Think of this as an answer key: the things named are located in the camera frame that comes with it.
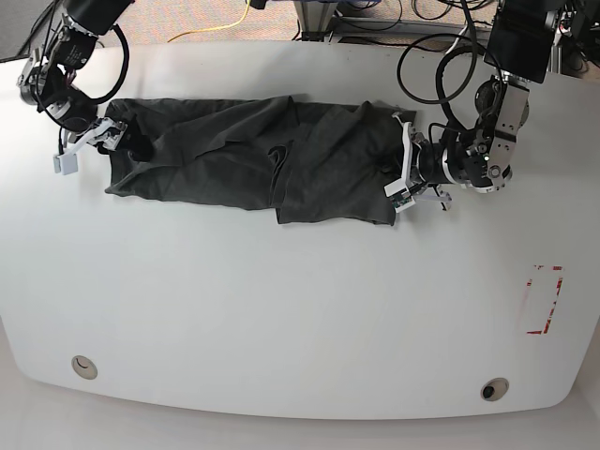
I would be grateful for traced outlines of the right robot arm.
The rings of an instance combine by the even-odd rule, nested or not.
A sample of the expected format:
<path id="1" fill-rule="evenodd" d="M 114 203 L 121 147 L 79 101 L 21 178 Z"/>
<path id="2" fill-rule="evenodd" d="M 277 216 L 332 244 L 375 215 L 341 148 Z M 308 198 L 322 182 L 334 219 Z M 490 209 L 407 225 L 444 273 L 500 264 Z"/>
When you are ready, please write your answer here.
<path id="1" fill-rule="evenodd" d="M 133 115 L 121 119 L 98 116 L 98 106 L 111 100 L 122 87 L 130 60 L 120 16 L 129 1 L 67 1 L 57 29 L 48 29 L 43 44 L 31 51 L 17 86 L 23 102 L 45 113 L 59 126 L 54 169 L 64 175 L 78 171 L 77 153 L 86 145 L 102 155 L 122 151 L 135 161 L 154 154 Z M 113 31 L 123 51 L 119 76 L 109 92 L 89 97 L 73 82 L 89 62 L 98 39 Z"/>

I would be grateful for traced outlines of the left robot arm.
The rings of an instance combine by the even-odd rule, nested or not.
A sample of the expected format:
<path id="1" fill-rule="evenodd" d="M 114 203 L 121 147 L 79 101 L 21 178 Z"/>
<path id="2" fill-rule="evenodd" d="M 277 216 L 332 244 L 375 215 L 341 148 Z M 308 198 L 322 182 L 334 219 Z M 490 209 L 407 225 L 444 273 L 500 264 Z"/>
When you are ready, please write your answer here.
<path id="1" fill-rule="evenodd" d="M 479 193 L 498 191 L 512 176 L 510 162 L 517 146 L 517 135 L 529 114 L 529 83 L 542 83 L 546 77 L 562 1 L 501 1 L 486 43 L 480 43 L 467 2 L 460 7 L 466 29 L 453 36 L 466 40 L 447 52 L 435 73 L 436 98 L 446 118 L 439 140 L 423 138 L 413 132 L 410 122 L 403 124 L 403 157 L 398 180 L 384 191 L 397 212 L 425 199 L 432 188 L 434 201 L 449 207 L 451 197 L 442 185 L 458 185 Z M 448 94 L 444 72 L 455 58 L 467 53 L 471 63 L 467 74 L 474 74 L 482 57 L 495 72 L 476 91 L 477 118 L 472 127 L 464 126 L 451 108 L 451 102 L 467 87 L 464 81 Z"/>

